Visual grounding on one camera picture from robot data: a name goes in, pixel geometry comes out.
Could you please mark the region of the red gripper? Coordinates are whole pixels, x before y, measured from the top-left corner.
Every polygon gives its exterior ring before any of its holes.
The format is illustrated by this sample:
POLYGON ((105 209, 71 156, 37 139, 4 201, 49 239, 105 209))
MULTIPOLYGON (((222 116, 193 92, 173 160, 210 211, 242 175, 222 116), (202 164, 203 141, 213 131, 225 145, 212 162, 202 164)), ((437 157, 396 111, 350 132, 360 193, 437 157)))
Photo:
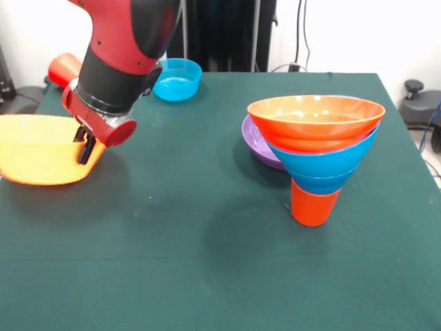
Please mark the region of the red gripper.
POLYGON ((62 104, 80 124, 73 142, 86 141, 77 158, 78 164, 86 165, 95 147, 96 139, 106 147, 121 145, 133 135, 137 122, 128 114, 112 115, 99 112, 80 98, 77 87, 77 81, 71 81, 65 87, 62 104))

